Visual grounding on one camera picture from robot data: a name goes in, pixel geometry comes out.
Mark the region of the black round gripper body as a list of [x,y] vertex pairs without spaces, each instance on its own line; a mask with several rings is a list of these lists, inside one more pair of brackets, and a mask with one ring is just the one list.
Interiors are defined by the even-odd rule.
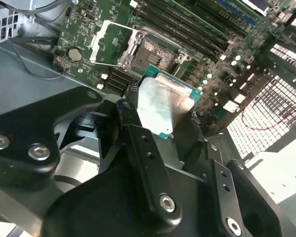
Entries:
[[206,180],[168,168],[161,158],[123,161],[58,198],[43,237],[218,237],[215,193],[219,163]]

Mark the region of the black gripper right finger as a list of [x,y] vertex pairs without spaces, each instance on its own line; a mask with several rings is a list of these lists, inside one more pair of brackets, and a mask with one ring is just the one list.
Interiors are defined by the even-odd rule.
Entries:
[[224,163],[192,115],[180,121],[184,171],[202,179],[209,237],[294,237],[296,227],[241,162]]

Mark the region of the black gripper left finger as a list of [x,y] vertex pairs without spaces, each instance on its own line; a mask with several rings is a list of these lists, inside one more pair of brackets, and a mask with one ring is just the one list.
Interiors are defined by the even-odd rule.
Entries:
[[0,186],[25,190],[47,186],[60,163],[57,140],[66,132],[61,124],[88,112],[105,127],[103,172],[123,161],[161,158],[131,102],[110,102],[80,86],[0,115]]

